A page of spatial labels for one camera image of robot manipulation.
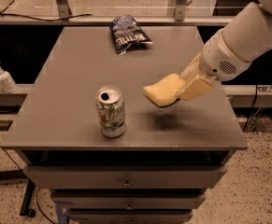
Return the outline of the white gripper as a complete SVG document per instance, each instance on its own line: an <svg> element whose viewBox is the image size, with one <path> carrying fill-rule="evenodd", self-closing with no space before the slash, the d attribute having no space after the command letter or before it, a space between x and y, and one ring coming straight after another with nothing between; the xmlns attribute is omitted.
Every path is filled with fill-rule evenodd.
<svg viewBox="0 0 272 224"><path fill-rule="evenodd" d="M238 58L228 47L220 29L202 48L189 65L181 72L180 77L186 83L177 92L183 101L201 97L213 90L213 82L229 81L251 66L250 61Z"/></svg>

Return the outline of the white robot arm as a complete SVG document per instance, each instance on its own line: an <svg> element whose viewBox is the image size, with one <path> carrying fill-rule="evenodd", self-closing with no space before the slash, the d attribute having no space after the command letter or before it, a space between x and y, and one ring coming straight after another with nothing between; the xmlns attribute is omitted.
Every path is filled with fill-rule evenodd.
<svg viewBox="0 0 272 224"><path fill-rule="evenodd" d="M176 97L190 101L213 89L213 82L230 81L272 49L272 0L245 6L213 35L180 74L185 84Z"/></svg>

